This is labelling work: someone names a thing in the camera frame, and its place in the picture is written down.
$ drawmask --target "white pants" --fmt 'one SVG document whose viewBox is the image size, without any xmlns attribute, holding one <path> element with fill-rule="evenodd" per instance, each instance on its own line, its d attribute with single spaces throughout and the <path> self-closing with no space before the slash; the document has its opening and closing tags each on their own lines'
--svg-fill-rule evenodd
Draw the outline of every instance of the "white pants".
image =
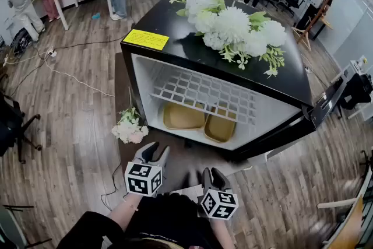
<svg viewBox="0 0 373 249">
<path fill-rule="evenodd" d="M 34 6 L 30 4 L 22 13 L 17 15 L 17 18 L 27 30 L 33 41 L 38 41 L 39 33 L 44 29 L 44 24 L 36 14 Z"/>
</svg>

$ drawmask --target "pink pants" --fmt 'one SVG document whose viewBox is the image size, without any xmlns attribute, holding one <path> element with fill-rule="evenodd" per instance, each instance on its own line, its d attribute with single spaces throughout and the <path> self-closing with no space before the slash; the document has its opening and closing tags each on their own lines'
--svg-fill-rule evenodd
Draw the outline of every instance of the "pink pants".
<svg viewBox="0 0 373 249">
<path fill-rule="evenodd" d="M 59 16 L 54 0 L 43 0 L 43 5 L 49 20 L 53 20 Z"/>
</svg>

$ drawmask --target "white cube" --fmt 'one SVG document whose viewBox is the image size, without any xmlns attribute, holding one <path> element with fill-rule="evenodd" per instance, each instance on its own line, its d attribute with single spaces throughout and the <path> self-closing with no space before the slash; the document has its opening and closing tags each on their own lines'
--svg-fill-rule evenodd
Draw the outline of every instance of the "white cube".
<svg viewBox="0 0 373 249">
<path fill-rule="evenodd" d="M 238 197 L 236 194 L 210 189 L 201 205 L 209 218 L 229 220 L 238 208 Z"/>
<path fill-rule="evenodd" d="M 128 162 L 124 179 L 127 192 L 150 197 L 162 185 L 162 167 Z"/>
</svg>

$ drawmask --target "black fridge top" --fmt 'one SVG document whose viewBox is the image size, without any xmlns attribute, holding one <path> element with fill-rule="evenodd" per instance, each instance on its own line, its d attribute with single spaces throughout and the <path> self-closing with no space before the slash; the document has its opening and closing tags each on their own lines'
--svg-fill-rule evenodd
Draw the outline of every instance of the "black fridge top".
<svg viewBox="0 0 373 249">
<path fill-rule="evenodd" d="M 231 6 L 232 1 L 226 0 L 226 5 Z M 243 3 L 236 2 L 235 6 L 247 14 L 257 11 Z M 285 50 L 285 66 L 278 68 L 276 77 L 268 78 L 264 72 L 269 69 L 269 65 L 264 60 L 251 58 L 245 70 L 241 70 L 238 64 L 230 64 L 222 59 L 218 51 L 205 46 L 201 37 L 195 37 L 197 30 L 194 25 L 188 23 L 187 17 L 176 14 L 182 8 L 185 8 L 184 3 L 171 4 L 170 0 L 160 0 L 134 27 L 170 37 L 162 51 L 126 42 L 121 43 L 122 50 L 205 73 L 298 108 L 302 105 L 312 107 L 307 73 L 292 29 L 287 24 L 281 22 L 287 32 L 286 43 L 281 47 Z"/>
</svg>

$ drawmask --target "brown tray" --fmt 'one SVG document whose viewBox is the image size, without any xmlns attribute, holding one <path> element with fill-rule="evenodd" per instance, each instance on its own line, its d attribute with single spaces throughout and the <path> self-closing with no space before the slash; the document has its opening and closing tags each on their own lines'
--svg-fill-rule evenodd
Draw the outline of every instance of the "brown tray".
<svg viewBox="0 0 373 249">
<path fill-rule="evenodd" d="M 215 107 L 212 107 L 211 112 L 215 112 Z M 226 111 L 223 109 L 218 109 L 217 113 L 220 115 L 225 115 Z M 232 112 L 229 112 L 228 116 L 235 118 L 235 114 Z M 205 136 L 216 142 L 224 143 L 231 139 L 234 128 L 235 121 L 209 114 L 205 124 Z"/>
<path fill-rule="evenodd" d="M 164 106 L 163 124 L 172 130 L 198 130 L 205 124 L 203 112 L 176 103 Z"/>
</svg>

